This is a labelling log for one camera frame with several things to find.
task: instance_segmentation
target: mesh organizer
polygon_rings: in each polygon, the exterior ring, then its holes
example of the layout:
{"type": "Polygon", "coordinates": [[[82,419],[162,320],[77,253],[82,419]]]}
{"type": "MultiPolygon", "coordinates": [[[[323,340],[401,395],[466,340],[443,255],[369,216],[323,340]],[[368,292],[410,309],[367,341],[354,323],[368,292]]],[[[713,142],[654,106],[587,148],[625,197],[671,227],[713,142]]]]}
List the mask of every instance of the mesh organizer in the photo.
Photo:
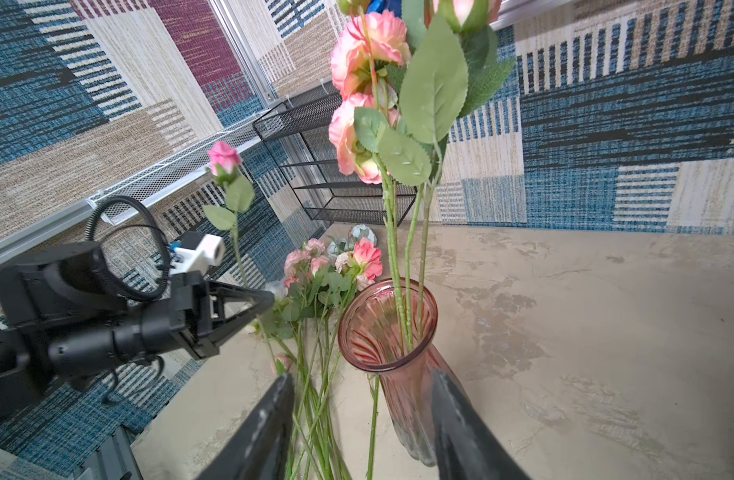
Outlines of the mesh organizer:
{"type": "MultiPolygon", "coordinates": [[[[209,164],[207,152],[218,140],[226,142],[239,153],[260,143],[252,122],[261,114],[241,120],[219,132],[170,155],[148,168],[145,168],[124,180],[98,191],[87,199],[90,206],[97,208],[104,199],[113,195],[128,195],[136,198],[145,206],[154,205],[162,198],[185,187],[197,178],[206,174],[205,166],[209,164]]],[[[136,210],[125,204],[111,206],[103,213],[103,220],[111,225],[119,225],[136,213],[136,210]]]]}
{"type": "MultiPolygon", "coordinates": [[[[385,213],[381,185],[365,184],[356,175],[341,174],[337,153],[329,141],[332,114],[341,102],[340,93],[328,82],[287,97],[252,126],[311,220],[380,225],[385,213]],[[278,149],[267,145],[274,140],[297,143],[304,157],[274,155],[278,149]]],[[[415,193],[414,187],[397,185],[399,222],[412,207],[415,193]]]]}

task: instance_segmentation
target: beige tabletop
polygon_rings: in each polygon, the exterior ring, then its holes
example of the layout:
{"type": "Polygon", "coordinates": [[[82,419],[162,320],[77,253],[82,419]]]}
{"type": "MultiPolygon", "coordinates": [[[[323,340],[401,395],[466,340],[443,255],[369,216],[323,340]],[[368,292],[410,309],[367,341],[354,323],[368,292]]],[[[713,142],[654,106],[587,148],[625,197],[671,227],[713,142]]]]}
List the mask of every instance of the beige tabletop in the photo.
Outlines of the beige tabletop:
{"type": "MultiPolygon", "coordinates": [[[[733,236],[435,226],[429,245],[434,344],[532,478],[734,479],[733,236]]],[[[272,380],[237,334],[135,441],[144,479],[197,476],[272,380]]],[[[341,361],[333,398],[363,478],[366,376],[341,361]]],[[[379,409],[374,478],[437,478],[379,409]]]]}

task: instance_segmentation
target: vase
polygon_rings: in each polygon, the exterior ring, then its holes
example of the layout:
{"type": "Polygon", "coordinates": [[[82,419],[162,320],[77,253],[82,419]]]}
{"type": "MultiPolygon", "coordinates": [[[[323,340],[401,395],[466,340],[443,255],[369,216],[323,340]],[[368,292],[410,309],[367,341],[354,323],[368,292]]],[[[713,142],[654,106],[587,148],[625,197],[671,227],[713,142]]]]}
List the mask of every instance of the vase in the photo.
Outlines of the vase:
{"type": "MultiPolygon", "coordinates": [[[[402,293],[406,295],[404,279],[402,293]]],[[[412,458],[436,465],[436,439],[431,415],[433,371],[441,370],[464,392],[431,341],[436,333],[438,309],[434,296],[424,289],[423,311],[413,321],[414,348],[407,352],[401,340],[394,284],[383,280],[361,292],[343,313],[338,329],[340,351],[348,363],[377,374],[394,430],[412,458]]],[[[410,284],[412,311],[417,312],[420,286],[410,284]]]]}

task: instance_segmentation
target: black mesh shelf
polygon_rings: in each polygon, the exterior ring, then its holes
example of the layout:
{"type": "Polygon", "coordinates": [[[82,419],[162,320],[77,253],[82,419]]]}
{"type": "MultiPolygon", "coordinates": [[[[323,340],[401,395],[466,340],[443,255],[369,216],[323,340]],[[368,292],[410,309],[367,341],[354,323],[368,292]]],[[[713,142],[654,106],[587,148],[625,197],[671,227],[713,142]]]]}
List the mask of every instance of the black mesh shelf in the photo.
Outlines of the black mesh shelf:
{"type": "MultiPolygon", "coordinates": [[[[295,197],[312,220],[356,224],[382,224],[381,185],[365,184],[355,174],[343,175],[337,152],[329,141],[332,114],[342,102],[332,82],[287,98],[252,123],[258,137],[292,187],[295,197]],[[302,147],[304,158],[280,158],[268,142],[302,147]]],[[[400,221],[414,203],[416,189],[397,186],[396,215],[400,221]]]]}

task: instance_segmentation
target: rosebud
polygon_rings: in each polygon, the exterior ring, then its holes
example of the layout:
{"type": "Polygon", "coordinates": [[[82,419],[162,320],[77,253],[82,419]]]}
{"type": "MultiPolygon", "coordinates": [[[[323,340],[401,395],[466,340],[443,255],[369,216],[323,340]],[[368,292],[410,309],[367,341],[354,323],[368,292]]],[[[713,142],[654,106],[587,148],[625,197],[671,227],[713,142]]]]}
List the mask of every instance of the rosebud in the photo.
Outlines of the rosebud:
{"type": "Polygon", "coordinates": [[[497,20],[501,0],[434,0],[434,12],[441,14],[452,31],[476,32],[497,20]]]}
{"type": "Polygon", "coordinates": [[[362,12],[366,13],[369,8],[371,0],[338,0],[338,7],[343,14],[351,15],[355,17],[362,12]]]}

